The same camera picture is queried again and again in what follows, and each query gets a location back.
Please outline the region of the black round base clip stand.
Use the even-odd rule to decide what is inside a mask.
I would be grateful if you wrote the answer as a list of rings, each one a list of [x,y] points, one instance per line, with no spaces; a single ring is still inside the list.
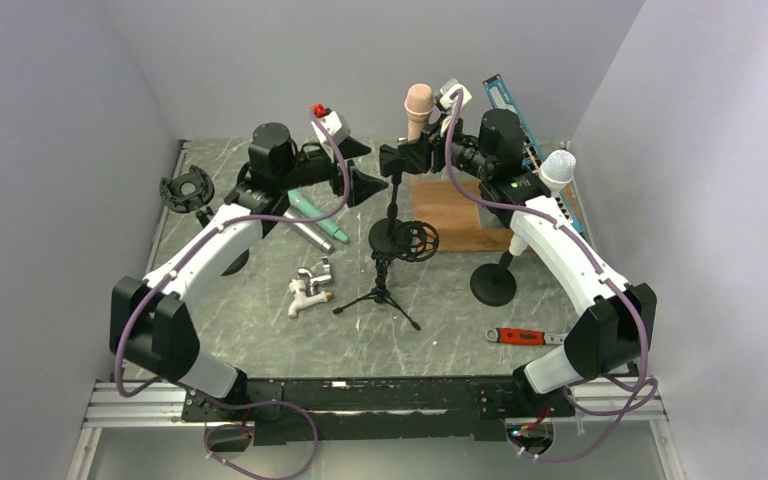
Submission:
[[[384,144],[379,148],[379,169],[390,180],[390,200],[386,217],[375,222],[368,234],[373,252],[405,262],[424,262],[439,248],[437,230],[426,222],[398,219],[398,193],[404,173],[404,159],[396,147]]]

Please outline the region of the blue network switch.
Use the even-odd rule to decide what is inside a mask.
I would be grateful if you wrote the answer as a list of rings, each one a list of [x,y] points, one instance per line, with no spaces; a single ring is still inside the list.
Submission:
[[[523,164],[525,168],[537,173],[545,159],[544,151],[537,137],[527,124],[523,110],[518,106],[507,84],[500,74],[495,74],[483,82],[485,93],[494,108],[515,113],[524,134]],[[575,182],[567,184],[556,196],[556,202],[576,231],[587,238],[587,221],[578,200]]]

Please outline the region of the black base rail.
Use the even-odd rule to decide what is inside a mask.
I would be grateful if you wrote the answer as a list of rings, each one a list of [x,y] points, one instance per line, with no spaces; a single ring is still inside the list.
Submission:
[[[503,424],[574,415],[560,392],[527,394],[510,375],[368,378],[252,378],[257,408],[231,411],[186,391],[187,423],[247,421],[257,446],[288,442],[470,437],[502,441]]]

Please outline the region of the mint green microphone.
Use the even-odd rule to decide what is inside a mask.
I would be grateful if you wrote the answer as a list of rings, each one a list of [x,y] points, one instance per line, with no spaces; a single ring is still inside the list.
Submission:
[[[292,207],[301,212],[305,217],[315,218],[323,216],[324,213],[308,200],[300,189],[293,189],[287,192],[288,199]],[[350,238],[341,229],[341,227],[330,218],[319,220],[316,225],[329,237],[342,244],[349,244]]]

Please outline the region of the wooden board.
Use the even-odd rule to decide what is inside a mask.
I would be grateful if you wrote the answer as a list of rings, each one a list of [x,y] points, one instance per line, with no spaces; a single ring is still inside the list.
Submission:
[[[413,176],[414,217],[434,226],[443,252],[490,252],[508,248],[512,232],[478,204],[464,197],[448,179]]]

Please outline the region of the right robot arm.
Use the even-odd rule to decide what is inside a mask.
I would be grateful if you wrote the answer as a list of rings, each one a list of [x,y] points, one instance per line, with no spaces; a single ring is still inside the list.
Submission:
[[[556,194],[571,180],[574,157],[554,152],[537,170],[524,166],[525,131],[508,110],[484,113],[479,133],[465,134],[451,112],[416,138],[379,150],[382,174],[459,170],[479,181],[466,198],[487,208],[512,233],[507,253],[478,267],[474,296],[485,304],[510,300],[516,282],[506,262],[532,249],[560,283],[578,314],[563,343],[514,373],[511,401],[534,415],[550,396],[604,377],[633,360],[647,371],[657,297],[645,283],[633,285],[587,244],[560,209]]]

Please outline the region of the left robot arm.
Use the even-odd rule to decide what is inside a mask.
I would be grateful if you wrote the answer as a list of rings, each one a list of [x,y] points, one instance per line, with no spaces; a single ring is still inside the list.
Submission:
[[[318,140],[302,145],[282,123],[259,125],[236,185],[207,225],[159,268],[141,279],[125,276],[115,284],[109,346],[120,395],[139,392],[123,384],[123,364],[129,362],[153,373],[156,380],[208,397],[208,407],[221,419],[232,420],[245,411],[250,401],[247,374],[202,348],[189,305],[276,224],[287,222],[288,191],[326,182],[343,208],[387,186],[357,170],[355,159],[371,149],[347,127],[317,119],[311,125]]]

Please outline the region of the white and chrome faucet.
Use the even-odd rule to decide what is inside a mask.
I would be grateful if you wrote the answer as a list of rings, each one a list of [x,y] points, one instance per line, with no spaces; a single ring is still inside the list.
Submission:
[[[327,257],[321,258],[322,272],[317,274],[311,268],[300,267],[296,276],[288,283],[288,290],[293,294],[287,315],[297,318],[300,311],[314,305],[324,304],[334,299],[334,293],[323,290],[333,283],[332,266]]]

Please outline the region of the peach pink microphone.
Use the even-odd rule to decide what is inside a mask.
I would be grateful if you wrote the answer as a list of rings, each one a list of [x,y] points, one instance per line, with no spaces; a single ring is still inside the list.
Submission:
[[[432,88],[424,83],[410,86],[404,100],[404,109],[408,119],[407,141],[417,140],[434,109]]]

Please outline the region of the grey condenser microphone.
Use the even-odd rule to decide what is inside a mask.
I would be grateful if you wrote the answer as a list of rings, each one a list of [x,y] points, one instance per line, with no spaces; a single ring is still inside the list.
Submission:
[[[288,220],[286,225],[311,245],[324,253],[332,253],[334,251],[334,246],[328,240],[309,227],[306,223],[299,223],[299,217],[293,214],[290,210],[286,211],[283,214],[283,217]]]

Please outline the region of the black shock mount desk stand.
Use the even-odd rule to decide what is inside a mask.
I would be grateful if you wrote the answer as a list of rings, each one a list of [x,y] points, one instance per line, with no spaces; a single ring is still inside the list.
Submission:
[[[213,180],[196,165],[174,178],[163,177],[159,182],[159,195],[169,210],[179,214],[194,213],[202,228],[207,227],[215,215],[210,206],[215,195]]]

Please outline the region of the black tripod shock mount stand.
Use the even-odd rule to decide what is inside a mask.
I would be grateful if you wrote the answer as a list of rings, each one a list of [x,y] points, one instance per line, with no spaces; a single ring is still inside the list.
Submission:
[[[389,269],[395,260],[406,263],[420,263],[432,258],[439,249],[438,230],[430,223],[414,220],[382,219],[370,229],[368,242],[372,249],[371,258],[375,265],[375,279],[371,290],[345,305],[336,307],[332,313],[341,314],[349,307],[370,300],[376,304],[387,304],[401,313],[413,329],[421,326],[393,298],[387,287]]]

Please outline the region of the white microphone silver grille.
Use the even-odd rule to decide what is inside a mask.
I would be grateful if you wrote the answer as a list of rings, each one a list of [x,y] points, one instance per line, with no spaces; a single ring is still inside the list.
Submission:
[[[578,233],[558,206],[555,196],[574,177],[575,156],[560,149],[550,153],[537,172],[535,185],[538,193],[513,210],[509,228],[513,237],[508,252],[519,256],[529,247],[541,251],[556,251],[561,245],[561,234],[573,242]]]

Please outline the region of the red handled adjustable wrench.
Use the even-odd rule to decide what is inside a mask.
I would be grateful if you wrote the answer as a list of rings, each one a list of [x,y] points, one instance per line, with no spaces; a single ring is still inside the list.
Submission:
[[[489,342],[519,346],[562,345],[566,337],[566,334],[506,327],[488,329],[485,332],[485,339]]]

